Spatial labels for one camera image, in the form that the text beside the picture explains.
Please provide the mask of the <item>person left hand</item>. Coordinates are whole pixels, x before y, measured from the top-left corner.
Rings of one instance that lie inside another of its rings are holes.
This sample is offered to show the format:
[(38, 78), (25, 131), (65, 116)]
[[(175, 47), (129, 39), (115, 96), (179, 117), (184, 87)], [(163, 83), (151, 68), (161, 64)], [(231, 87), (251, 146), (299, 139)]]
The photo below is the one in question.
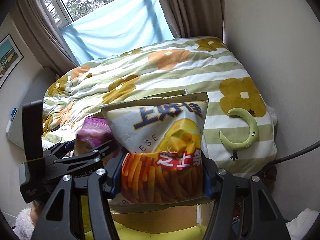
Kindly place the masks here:
[(44, 204), (37, 204), (37, 202), (32, 202), (30, 217), (34, 226), (36, 226), (36, 223), (38, 222), (44, 207)]

